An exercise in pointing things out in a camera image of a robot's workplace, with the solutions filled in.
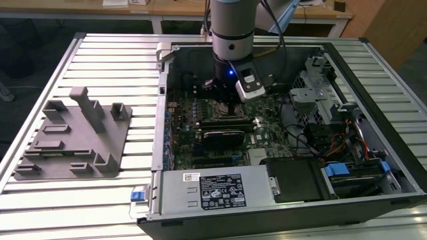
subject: aluminum slatted table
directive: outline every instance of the aluminum slatted table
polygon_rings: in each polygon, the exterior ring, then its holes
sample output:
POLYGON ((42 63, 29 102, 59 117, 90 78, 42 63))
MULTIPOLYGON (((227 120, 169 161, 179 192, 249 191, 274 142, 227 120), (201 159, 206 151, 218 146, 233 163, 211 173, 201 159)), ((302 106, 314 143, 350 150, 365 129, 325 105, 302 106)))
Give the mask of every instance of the aluminum slatted table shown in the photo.
MULTIPOLYGON (((87 34, 75 38, 0 163, 0 240, 150 240, 130 217, 133 188, 151 182, 157 123, 159 42, 205 42, 199 35, 87 34), (27 180, 13 177, 21 156, 42 126, 51 99, 67 106, 71 87, 87 86, 102 105, 122 102, 133 119, 115 178, 27 180)), ((257 42, 278 42, 273 36, 257 42)), ((416 156, 427 166, 427 108, 370 43, 343 38, 289 37, 287 43, 331 42, 416 156)), ((341 81, 339 87, 351 100, 341 81)), ((138 206, 139 212, 149 207, 138 206)), ((427 207, 394 211, 362 224, 302 229, 238 239, 426 239, 427 207)))

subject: table leg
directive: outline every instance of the table leg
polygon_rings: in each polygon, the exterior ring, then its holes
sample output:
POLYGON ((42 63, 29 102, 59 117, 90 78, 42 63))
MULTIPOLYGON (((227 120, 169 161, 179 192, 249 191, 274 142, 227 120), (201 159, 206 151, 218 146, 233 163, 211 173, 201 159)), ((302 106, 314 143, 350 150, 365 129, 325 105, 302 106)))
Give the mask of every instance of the table leg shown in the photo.
POLYGON ((342 36, 342 33, 345 31, 346 25, 347 25, 349 19, 338 19, 337 23, 329 32, 329 38, 339 38, 342 36))
POLYGON ((162 16, 151 16, 150 18, 153 24, 153 32, 154 34, 163 34, 162 30, 162 16))

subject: motherboard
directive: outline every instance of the motherboard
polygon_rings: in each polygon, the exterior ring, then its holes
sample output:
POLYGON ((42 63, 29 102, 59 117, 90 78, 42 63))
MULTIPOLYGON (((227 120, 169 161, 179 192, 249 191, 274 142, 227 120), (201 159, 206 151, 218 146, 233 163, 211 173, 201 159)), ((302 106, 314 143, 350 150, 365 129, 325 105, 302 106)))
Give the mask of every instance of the motherboard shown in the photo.
POLYGON ((233 108, 189 92, 169 99, 174 170, 258 165, 265 158, 293 155, 279 95, 233 108))

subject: power supply label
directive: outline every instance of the power supply label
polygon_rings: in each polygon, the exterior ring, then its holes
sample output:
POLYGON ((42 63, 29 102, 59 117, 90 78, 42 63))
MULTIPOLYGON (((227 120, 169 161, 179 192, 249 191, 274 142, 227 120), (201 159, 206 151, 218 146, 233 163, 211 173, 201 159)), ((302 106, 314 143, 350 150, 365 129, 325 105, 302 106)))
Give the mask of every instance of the power supply label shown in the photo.
POLYGON ((239 208, 247 206, 242 175, 202 176, 201 198, 205 210, 239 208))

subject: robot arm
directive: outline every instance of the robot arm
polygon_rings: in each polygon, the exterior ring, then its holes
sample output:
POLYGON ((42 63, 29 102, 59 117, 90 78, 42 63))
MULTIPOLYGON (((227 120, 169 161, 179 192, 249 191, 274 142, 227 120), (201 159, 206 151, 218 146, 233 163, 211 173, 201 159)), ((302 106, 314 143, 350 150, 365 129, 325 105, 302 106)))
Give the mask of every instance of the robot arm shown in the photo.
MULTIPOLYGON (((217 88, 226 102, 246 103, 266 94, 254 65, 253 46, 255 26, 278 32, 275 22, 263 8, 265 0, 213 0, 211 31, 215 58, 217 88)), ((301 0, 270 0, 281 29, 290 24, 301 0)))

